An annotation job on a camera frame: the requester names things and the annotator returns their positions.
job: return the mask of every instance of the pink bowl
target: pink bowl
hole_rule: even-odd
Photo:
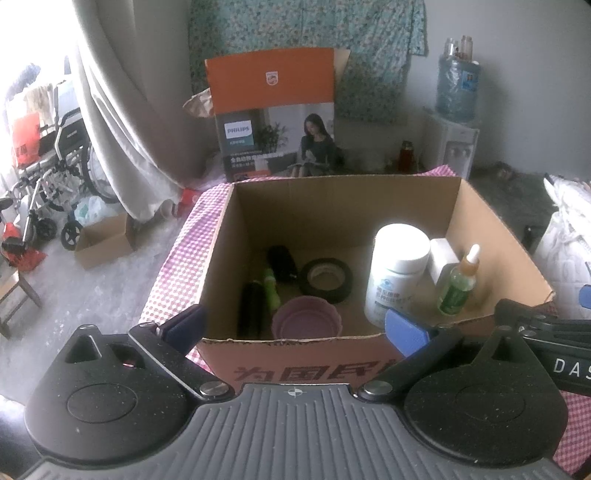
[[[281,306],[273,315],[273,337],[305,340],[337,337],[343,323],[336,308],[318,297],[297,297]]]

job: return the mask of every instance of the white bottle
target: white bottle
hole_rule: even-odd
[[[373,325],[384,328],[390,308],[408,307],[430,250],[427,235],[411,225],[395,223],[378,232],[365,295],[365,316]]]

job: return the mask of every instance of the green bottle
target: green bottle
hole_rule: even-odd
[[[437,308],[442,314],[457,315],[464,308],[470,292],[476,286],[479,257],[480,245],[472,245],[470,252],[449,274],[437,301]]]

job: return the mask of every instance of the black caster wheel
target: black caster wheel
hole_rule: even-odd
[[[69,251],[75,250],[81,231],[82,225],[79,222],[76,222],[75,220],[66,222],[64,228],[61,230],[62,246]]]
[[[37,238],[42,242],[53,240],[57,235],[57,224],[50,218],[42,218],[37,222]]]

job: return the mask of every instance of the roll of tape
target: roll of tape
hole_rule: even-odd
[[[320,274],[331,274],[339,280],[339,286],[332,290],[317,288],[312,285],[314,278]],[[349,266],[336,258],[319,258],[312,260],[302,268],[298,276],[300,291],[304,295],[320,297],[329,303],[339,303],[351,294],[353,289],[353,273]]]

